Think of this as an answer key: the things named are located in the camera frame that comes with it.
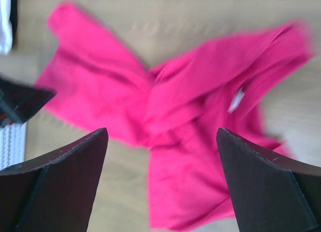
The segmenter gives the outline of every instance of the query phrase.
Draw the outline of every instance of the pink cloth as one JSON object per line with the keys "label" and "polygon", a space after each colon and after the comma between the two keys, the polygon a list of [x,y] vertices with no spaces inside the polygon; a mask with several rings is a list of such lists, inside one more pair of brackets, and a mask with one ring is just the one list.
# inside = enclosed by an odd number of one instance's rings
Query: pink cloth
{"label": "pink cloth", "polygon": [[[148,70],[113,34],[72,3],[48,20],[60,44],[36,86],[57,95],[46,106],[61,119],[150,148],[150,226],[177,231],[233,217],[216,132],[287,152],[263,134],[259,100],[305,64],[303,26],[215,38]],[[233,97],[245,93],[235,111]]]}

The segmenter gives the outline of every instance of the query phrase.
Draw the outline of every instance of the beige tabletop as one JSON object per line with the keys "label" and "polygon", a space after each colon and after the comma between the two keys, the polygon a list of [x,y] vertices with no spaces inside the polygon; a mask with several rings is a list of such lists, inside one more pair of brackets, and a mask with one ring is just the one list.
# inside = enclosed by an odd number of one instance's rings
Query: beige tabletop
{"label": "beige tabletop", "polygon": [[[1,72],[33,83],[50,61],[57,41],[46,19],[62,0],[19,0],[17,48],[0,57]],[[321,0],[75,0],[109,25],[153,66],[207,38],[306,19],[321,41]],[[279,84],[264,99],[269,131],[299,160],[321,165],[321,59]],[[28,122],[26,159],[84,135],[44,111]],[[88,231],[144,232],[148,229],[146,174],[149,152],[110,141]],[[238,231],[222,220],[198,231]]]}

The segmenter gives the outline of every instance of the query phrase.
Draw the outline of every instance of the crumpled pink shirt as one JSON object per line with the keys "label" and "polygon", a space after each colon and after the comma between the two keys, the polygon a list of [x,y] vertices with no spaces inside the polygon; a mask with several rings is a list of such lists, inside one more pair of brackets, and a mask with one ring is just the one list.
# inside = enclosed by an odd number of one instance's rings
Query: crumpled pink shirt
{"label": "crumpled pink shirt", "polygon": [[[89,131],[150,148],[151,228],[185,231],[234,217],[216,133],[226,127],[277,151],[259,100],[313,55],[303,25],[211,39],[147,69],[108,29],[72,3],[48,20],[59,47],[36,86],[57,91],[47,109]],[[234,96],[245,95],[233,112]]]}

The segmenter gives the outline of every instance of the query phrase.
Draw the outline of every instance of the white clothing tag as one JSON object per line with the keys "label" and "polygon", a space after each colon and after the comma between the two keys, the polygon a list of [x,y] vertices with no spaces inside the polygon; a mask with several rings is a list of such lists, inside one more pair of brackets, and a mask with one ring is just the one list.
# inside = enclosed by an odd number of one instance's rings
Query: white clothing tag
{"label": "white clothing tag", "polygon": [[0,0],[0,54],[8,54],[12,47],[10,23],[11,0]]}
{"label": "white clothing tag", "polygon": [[230,104],[230,107],[228,109],[229,113],[232,113],[240,104],[242,98],[244,97],[244,92],[242,91],[242,88],[237,92],[237,94],[232,99],[232,102]]}
{"label": "white clothing tag", "polygon": [[25,160],[27,123],[0,128],[0,170]]}

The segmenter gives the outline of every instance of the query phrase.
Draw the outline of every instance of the pink t-shirt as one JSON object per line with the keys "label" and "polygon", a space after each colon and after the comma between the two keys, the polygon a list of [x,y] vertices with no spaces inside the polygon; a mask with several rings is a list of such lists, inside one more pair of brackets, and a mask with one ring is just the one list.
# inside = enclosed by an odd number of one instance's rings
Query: pink t-shirt
{"label": "pink t-shirt", "polygon": [[263,134],[258,103],[313,56],[303,25],[214,38],[147,69],[72,3],[59,5],[48,24],[60,43],[36,82],[57,92],[46,108],[82,129],[107,127],[111,138],[150,148],[151,228],[184,231],[234,217],[218,128],[288,155]]}

